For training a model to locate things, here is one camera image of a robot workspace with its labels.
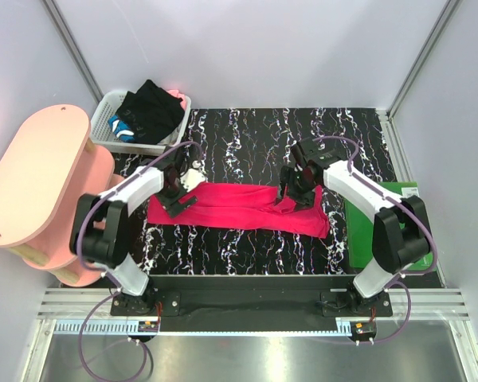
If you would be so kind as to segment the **pink red t shirt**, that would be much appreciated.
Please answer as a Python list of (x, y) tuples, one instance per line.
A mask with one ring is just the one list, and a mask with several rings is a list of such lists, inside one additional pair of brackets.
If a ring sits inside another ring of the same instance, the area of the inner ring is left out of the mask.
[(277, 194), (278, 188), (267, 185), (204, 182), (182, 198), (188, 201), (196, 197), (196, 203), (174, 218), (169, 217), (156, 197), (151, 197), (147, 222), (206, 228), (265, 229), (320, 239), (327, 237), (330, 222), (320, 195), (315, 196), (310, 208), (298, 209), (296, 202), (287, 196), (277, 202)]

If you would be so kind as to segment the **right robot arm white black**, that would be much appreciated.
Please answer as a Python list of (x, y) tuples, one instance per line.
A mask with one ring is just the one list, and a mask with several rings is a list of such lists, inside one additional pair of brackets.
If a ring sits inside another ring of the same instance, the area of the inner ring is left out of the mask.
[(354, 167), (353, 157), (319, 148), (320, 140), (306, 138), (292, 145), (296, 164), (280, 171), (277, 200), (288, 197), (296, 209), (309, 209), (321, 186), (347, 199), (373, 224), (373, 258), (354, 277), (345, 297), (347, 309), (360, 316), (398, 277), (410, 274), (414, 263), (428, 254), (436, 256), (437, 245), (420, 197), (403, 197), (381, 187)]

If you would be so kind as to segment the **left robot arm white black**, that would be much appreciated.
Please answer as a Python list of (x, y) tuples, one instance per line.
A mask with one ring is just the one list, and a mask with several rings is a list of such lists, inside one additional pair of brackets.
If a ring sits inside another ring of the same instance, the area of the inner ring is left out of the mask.
[(196, 162), (184, 164), (181, 154), (169, 155), (154, 165), (139, 166), (118, 185), (98, 195), (84, 194), (76, 205), (69, 240), (70, 251), (87, 270), (105, 273), (125, 294), (140, 315), (149, 314), (156, 296), (149, 277), (129, 253), (129, 218), (153, 197), (164, 217), (175, 218), (197, 202), (190, 192), (206, 180)]

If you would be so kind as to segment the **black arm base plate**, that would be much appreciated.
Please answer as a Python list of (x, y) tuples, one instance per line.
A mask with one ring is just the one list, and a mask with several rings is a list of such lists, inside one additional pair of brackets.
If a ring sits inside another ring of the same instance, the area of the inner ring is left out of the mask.
[(120, 295), (113, 316), (161, 316), (164, 333), (312, 335), (335, 319), (392, 318), (394, 294), (363, 302), (350, 275), (154, 275), (148, 297)]

